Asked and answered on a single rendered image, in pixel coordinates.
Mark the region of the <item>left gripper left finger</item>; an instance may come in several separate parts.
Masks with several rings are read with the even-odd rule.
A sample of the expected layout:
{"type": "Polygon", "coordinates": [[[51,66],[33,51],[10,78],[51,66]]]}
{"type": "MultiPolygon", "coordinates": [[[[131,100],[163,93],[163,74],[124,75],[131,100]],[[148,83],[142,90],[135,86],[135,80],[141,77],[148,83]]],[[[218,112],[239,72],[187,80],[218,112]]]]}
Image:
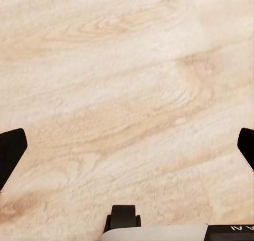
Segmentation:
{"type": "Polygon", "coordinates": [[[0,134],[0,191],[28,147],[23,128],[0,134]]]}

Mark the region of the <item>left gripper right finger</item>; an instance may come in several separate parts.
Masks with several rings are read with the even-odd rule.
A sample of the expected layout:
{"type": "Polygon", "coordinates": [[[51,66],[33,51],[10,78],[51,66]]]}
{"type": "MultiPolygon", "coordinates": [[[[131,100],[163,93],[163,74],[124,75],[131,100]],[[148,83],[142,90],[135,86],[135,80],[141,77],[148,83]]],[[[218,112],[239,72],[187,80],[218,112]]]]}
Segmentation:
{"type": "Polygon", "coordinates": [[[237,147],[254,170],[254,130],[242,128],[237,147]]]}

